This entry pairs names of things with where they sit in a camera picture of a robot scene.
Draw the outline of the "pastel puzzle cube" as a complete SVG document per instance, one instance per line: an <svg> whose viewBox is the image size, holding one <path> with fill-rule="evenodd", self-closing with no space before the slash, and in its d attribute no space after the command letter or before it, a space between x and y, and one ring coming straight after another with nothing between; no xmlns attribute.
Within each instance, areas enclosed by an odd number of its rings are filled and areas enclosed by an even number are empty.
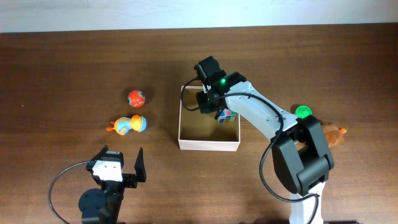
<svg viewBox="0 0 398 224"><path fill-rule="evenodd" d="M236 121L238 114L230 109L224 109L224 116L217 120L218 123L229 123Z"/></svg>

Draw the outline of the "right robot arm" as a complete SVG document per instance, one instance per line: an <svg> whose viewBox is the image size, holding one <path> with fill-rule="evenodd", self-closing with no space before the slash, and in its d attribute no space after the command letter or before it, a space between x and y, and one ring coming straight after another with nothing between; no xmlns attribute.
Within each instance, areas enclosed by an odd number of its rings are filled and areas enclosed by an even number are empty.
<svg viewBox="0 0 398 224"><path fill-rule="evenodd" d="M207 75L197 71L203 91L197 93L201 113L228 108L246 118L269 141L259 164L262 184L271 190L264 177L264 162L272 154L275 173L290 192L285 198L274 191L271 195L291 204L290 223L323 223L322 191L334 167L334 160L319 120L308 115L299 118L258 93L241 74L224 71Z"/></svg>

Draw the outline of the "green spiky ball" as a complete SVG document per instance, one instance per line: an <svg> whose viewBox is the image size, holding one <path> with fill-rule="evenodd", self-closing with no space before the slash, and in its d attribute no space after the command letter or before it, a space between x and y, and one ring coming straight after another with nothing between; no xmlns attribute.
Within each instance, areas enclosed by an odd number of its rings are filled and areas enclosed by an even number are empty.
<svg viewBox="0 0 398 224"><path fill-rule="evenodd" d="M300 105L296 108L295 113L296 116L298 116L299 118L306 118L307 116L312 115L312 110L305 105Z"/></svg>

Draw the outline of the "brown plush toy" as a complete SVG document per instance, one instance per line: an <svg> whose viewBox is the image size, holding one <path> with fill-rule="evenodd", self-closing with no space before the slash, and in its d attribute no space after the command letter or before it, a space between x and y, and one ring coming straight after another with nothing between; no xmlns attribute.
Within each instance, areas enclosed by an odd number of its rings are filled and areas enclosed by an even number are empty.
<svg viewBox="0 0 398 224"><path fill-rule="evenodd" d="M339 128L334 123L322 123L321 127L329 148L344 143L343 135L347 133L348 128Z"/></svg>

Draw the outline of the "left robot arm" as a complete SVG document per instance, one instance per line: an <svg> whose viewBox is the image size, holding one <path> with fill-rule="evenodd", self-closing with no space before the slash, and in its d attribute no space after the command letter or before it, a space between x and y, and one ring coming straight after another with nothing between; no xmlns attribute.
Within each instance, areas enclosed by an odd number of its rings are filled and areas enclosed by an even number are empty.
<svg viewBox="0 0 398 224"><path fill-rule="evenodd" d="M117 223L126 188L135 189L146 182L143 149L134 164L135 173L122 173L124 156L104 146L86 165L94 181L100 186L84 192L78 202L84 224Z"/></svg>

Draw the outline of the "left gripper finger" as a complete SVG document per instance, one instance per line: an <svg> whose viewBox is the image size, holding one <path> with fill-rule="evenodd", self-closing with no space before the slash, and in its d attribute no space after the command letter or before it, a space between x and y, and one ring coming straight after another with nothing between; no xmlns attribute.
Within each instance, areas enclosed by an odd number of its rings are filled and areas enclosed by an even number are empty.
<svg viewBox="0 0 398 224"><path fill-rule="evenodd" d="M95 155L95 156L91 159L91 161L100 160L100 159L102 158L102 156L103 156L104 154L106 154L107 151L108 151L107 145L103 146L102 150L100 150L100 152L97 153L97 155Z"/></svg>
<svg viewBox="0 0 398 224"><path fill-rule="evenodd" d="M136 158L136 163L134 165L136 171L136 182L146 182L146 169L144 165L144 151L141 147Z"/></svg>

